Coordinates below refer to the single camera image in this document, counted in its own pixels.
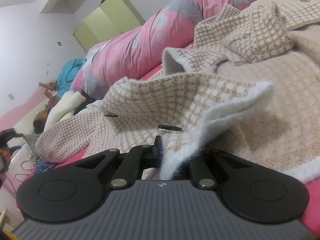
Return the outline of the operator left hand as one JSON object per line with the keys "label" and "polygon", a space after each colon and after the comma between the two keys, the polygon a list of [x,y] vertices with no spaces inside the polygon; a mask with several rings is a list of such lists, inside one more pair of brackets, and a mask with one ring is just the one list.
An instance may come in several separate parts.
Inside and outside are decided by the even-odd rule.
{"label": "operator left hand", "polygon": [[8,142],[21,137],[23,137],[23,134],[17,133],[14,128],[1,131],[1,176],[7,172],[13,153],[21,148],[20,146],[10,148]]}

